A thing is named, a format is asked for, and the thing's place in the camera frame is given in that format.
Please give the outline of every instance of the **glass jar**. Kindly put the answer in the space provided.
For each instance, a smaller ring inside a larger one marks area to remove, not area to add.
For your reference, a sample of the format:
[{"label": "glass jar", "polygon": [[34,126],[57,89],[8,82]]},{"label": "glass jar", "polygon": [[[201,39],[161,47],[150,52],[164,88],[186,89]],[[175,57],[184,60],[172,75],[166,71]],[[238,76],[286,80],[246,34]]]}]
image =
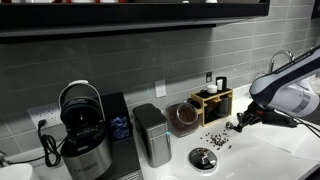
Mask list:
[{"label": "glass jar", "polygon": [[187,102],[171,105],[166,108],[171,132],[177,137],[193,133],[198,127],[196,108]]}]

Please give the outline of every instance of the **robotic arm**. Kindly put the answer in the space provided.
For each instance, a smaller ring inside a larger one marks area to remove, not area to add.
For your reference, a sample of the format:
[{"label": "robotic arm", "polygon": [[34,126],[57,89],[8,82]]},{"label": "robotic arm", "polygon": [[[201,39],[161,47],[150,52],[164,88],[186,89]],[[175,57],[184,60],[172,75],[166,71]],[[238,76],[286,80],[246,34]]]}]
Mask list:
[{"label": "robotic arm", "polygon": [[312,90],[306,78],[317,73],[320,73],[320,46],[257,78],[250,87],[253,102],[247,111],[237,114],[239,125],[234,127],[228,122],[227,129],[241,132],[245,125],[259,121],[266,124],[272,121],[277,124],[279,121],[280,125],[283,121],[284,124],[289,123],[289,127],[296,127],[292,118],[280,115],[274,110],[295,117],[312,113],[319,104],[319,96]]}]

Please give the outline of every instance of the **white countertop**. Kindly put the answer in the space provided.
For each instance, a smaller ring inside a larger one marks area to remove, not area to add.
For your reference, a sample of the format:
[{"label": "white countertop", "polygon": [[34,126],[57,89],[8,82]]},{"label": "white countertop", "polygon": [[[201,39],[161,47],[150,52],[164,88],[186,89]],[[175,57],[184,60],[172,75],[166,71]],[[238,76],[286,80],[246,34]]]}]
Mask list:
[{"label": "white countertop", "polygon": [[[293,180],[298,179],[317,165],[318,161],[292,157],[289,152],[251,136],[247,131],[251,128],[250,126],[245,127],[242,133],[228,131],[225,137],[229,139],[229,142],[220,150],[217,150],[217,146],[213,147],[213,144],[205,141],[207,133],[222,134],[227,121],[238,124],[235,114],[246,110],[250,102],[249,98],[234,100],[233,116],[208,127],[199,126],[196,132],[183,138],[171,135],[172,159],[158,168],[151,168],[147,164],[140,145],[136,141],[144,179],[161,180],[166,176],[175,176],[180,180]],[[197,147],[208,148],[216,154],[218,166],[213,173],[203,175],[191,167],[188,155]],[[38,165],[35,171],[43,180],[71,179],[63,163],[56,168],[47,168],[44,164]]]}]

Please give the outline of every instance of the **gray tile backsplash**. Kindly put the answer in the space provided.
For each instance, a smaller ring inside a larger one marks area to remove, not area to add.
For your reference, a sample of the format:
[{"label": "gray tile backsplash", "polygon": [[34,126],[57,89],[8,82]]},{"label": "gray tile backsplash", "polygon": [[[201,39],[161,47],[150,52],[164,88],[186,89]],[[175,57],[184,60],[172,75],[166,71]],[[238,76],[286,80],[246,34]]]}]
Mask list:
[{"label": "gray tile backsplash", "polygon": [[[313,2],[271,0],[269,16],[215,28],[0,44],[0,150],[13,155],[39,147],[27,109],[57,102],[72,80],[88,79],[102,94],[124,92],[131,116],[141,104],[165,109],[185,100],[209,84],[205,72],[213,82],[228,77],[230,88],[249,84],[267,72],[277,51],[298,56],[316,46]],[[156,98],[154,82],[163,79],[167,96]],[[43,133],[66,135],[64,125]]]}]

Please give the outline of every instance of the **coffee machine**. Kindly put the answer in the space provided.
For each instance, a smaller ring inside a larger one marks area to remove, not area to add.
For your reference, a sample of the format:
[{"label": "coffee machine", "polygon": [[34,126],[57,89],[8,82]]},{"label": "coffee machine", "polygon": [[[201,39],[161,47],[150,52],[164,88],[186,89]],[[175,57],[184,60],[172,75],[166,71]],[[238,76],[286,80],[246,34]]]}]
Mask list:
[{"label": "coffee machine", "polygon": [[[65,102],[71,88],[83,86],[96,95],[77,95]],[[100,96],[88,81],[74,81],[61,92],[59,105],[68,133],[61,156],[73,179],[143,180],[121,92]]]}]

